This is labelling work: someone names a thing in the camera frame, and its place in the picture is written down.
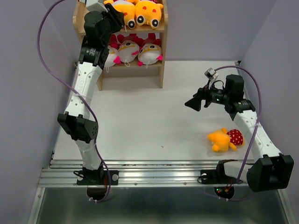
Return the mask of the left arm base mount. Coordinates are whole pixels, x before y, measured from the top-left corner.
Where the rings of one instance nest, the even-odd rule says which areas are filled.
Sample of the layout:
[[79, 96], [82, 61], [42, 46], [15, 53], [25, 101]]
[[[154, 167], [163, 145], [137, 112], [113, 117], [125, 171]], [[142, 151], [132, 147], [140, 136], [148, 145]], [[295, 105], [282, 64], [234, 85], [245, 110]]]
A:
[[108, 174], [106, 170], [87, 172], [85, 169], [74, 171], [78, 186], [87, 186], [87, 196], [93, 200], [101, 200], [107, 194]]

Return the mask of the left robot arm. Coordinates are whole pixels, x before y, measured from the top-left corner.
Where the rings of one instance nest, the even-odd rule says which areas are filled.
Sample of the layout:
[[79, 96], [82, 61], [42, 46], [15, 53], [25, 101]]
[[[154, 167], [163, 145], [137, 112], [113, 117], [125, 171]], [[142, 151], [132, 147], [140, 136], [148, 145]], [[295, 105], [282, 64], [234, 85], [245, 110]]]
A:
[[74, 174], [78, 185], [98, 185], [104, 182], [103, 161], [96, 149], [98, 121], [90, 120], [90, 110], [96, 81], [101, 76], [107, 60], [111, 36], [124, 27], [124, 14], [112, 4], [104, 5], [103, 11], [90, 10], [84, 16], [85, 36], [78, 58], [78, 76], [71, 100], [58, 122], [75, 141], [80, 151], [83, 168]]

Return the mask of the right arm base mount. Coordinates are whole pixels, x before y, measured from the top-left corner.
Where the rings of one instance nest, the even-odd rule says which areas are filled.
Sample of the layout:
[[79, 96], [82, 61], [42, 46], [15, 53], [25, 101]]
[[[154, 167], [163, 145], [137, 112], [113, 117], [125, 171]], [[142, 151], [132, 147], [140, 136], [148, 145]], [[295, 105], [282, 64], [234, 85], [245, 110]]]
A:
[[223, 199], [230, 200], [235, 194], [234, 184], [236, 184], [236, 179], [225, 174], [219, 174], [216, 169], [201, 170], [197, 182], [206, 185], [215, 185], [215, 194]]

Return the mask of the orange plush toy face down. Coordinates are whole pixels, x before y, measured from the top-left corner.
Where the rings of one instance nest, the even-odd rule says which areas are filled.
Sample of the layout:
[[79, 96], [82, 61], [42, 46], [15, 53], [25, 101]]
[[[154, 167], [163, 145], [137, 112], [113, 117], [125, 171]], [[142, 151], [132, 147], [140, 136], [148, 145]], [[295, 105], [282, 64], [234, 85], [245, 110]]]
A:
[[208, 134], [207, 139], [212, 143], [212, 150], [217, 153], [225, 153], [229, 149], [236, 151], [237, 147], [245, 143], [243, 134], [238, 129], [228, 131], [221, 128]]

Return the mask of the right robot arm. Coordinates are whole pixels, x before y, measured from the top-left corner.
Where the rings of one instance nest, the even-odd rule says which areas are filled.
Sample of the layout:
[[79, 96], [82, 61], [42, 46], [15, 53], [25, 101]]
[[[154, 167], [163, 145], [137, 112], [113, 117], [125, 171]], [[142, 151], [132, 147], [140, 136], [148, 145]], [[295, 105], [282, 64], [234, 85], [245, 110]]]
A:
[[253, 192], [285, 189], [289, 184], [294, 160], [290, 155], [282, 154], [260, 125], [255, 107], [243, 97], [243, 78], [228, 75], [222, 89], [216, 88], [215, 83], [215, 79], [209, 79], [185, 106], [200, 111], [202, 101], [205, 102], [205, 108], [211, 103], [223, 105], [238, 128], [231, 131], [222, 128], [208, 134], [212, 150], [218, 153], [236, 150], [247, 142], [254, 163], [245, 160], [219, 161], [215, 170], [203, 171], [202, 183], [247, 183]]

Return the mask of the white pink striped plush toy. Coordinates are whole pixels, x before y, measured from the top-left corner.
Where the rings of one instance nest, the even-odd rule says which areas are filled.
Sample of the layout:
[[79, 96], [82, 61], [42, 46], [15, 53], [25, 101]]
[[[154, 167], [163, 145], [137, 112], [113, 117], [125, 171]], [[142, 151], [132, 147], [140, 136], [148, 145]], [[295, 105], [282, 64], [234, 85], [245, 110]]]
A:
[[117, 35], [117, 40], [120, 44], [118, 51], [121, 62], [126, 67], [129, 67], [130, 63], [137, 57], [143, 40], [137, 34], [132, 33], [128, 36], [119, 34]]

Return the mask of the orange plush toy polka-dot dress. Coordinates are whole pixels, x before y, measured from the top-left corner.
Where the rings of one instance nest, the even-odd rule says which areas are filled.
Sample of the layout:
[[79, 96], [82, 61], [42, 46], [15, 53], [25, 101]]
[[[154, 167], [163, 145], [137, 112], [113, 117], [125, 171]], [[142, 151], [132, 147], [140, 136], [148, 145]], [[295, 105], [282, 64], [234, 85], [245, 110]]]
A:
[[137, 0], [135, 3], [135, 17], [138, 26], [148, 25], [156, 29], [162, 18], [163, 4], [152, 0]]

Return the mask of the orange plush toy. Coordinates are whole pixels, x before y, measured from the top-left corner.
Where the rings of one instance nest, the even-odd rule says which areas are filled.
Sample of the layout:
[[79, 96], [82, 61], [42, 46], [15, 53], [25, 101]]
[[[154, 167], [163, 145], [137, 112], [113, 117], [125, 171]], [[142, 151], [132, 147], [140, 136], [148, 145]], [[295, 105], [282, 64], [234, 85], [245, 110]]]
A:
[[105, 0], [104, 4], [112, 4], [112, 6], [118, 11], [124, 14], [125, 25], [129, 29], [133, 29], [136, 26], [135, 22], [135, 1], [134, 0]]

